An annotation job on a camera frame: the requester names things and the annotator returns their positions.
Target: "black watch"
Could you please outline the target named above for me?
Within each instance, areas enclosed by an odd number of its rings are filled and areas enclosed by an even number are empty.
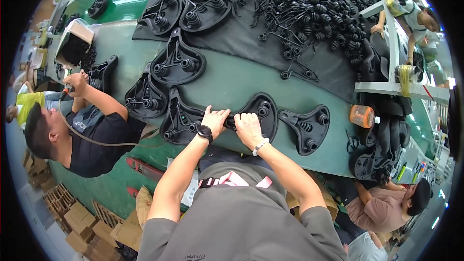
[[[197,134],[200,137],[206,138],[209,141],[209,143],[211,144],[211,142],[212,142],[212,132],[211,132],[211,129],[208,126],[201,125],[200,127],[198,127]]]

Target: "hand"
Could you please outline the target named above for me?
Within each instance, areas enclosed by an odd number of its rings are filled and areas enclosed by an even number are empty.
[[[348,245],[343,244],[342,247],[343,247],[343,251],[345,251],[348,254]]]
[[[67,76],[63,79],[63,83],[71,84],[74,87],[74,92],[69,93],[71,97],[82,97],[87,87],[89,87],[81,72],[75,72]]]
[[[229,116],[230,110],[212,111],[211,105],[206,107],[205,116],[201,120],[201,125],[208,126],[212,132],[212,138],[216,139],[225,130],[224,121]]]
[[[378,32],[380,33],[380,36],[383,37],[383,25],[380,25],[380,24],[376,24],[375,26],[372,26],[371,27],[371,34],[373,34],[374,32]]]
[[[84,75],[85,82],[88,84],[89,83],[89,75],[84,72],[84,70],[81,70],[81,74]]]
[[[233,119],[235,120],[237,135],[250,150],[255,149],[258,144],[263,142],[261,124],[259,124],[258,116],[255,113],[235,114]]]

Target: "gray t-shirt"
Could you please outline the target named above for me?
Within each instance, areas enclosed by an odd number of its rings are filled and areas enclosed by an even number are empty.
[[[365,232],[348,245],[348,257],[352,261],[386,261],[388,254],[383,247],[375,246],[369,232]]]
[[[348,261],[328,209],[307,209],[298,222],[274,172],[255,165],[218,163],[202,171],[200,178],[218,178],[230,171],[250,186],[202,188],[179,223],[148,220],[137,260]],[[265,176],[272,185],[255,187]]]

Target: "black foam sheet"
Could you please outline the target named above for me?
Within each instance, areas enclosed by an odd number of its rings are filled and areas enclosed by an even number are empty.
[[[156,1],[149,0],[146,8],[152,6]],[[291,61],[284,59],[283,53],[285,49],[281,42],[273,35],[269,35],[265,42],[258,40],[258,35],[264,33],[266,29],[264,18],[261,16],[258,25],[254,28],[250,27],[253,22],[254,1],[246,0],[247,4],[245,6],[238,6],[238,14],[241,17],[235,16],[232,11],[229,18],[225,19],[214,31],[202,33],[201,35],[183,33],[184,41],[197,48],[235,55],[273,67],[278,71],[287,70]],[[147,26],[137,25],[132,39],[167,41],[168,37],[156,37]],[[341,49],[335,51],[330,49],[331,40],[315,41],[314,43],[316,54],[314,55],[312,47],[308,47],[298,61],[302,64],[307,63],[306,66],[314,71],[321,81],[308,80],[295,73],[292,76],[304,79],[345,101],[351,102],[355,88],[356,71],[351,68]],[[303,72],[295,63],[293,63],[292,69],[300,73]]]

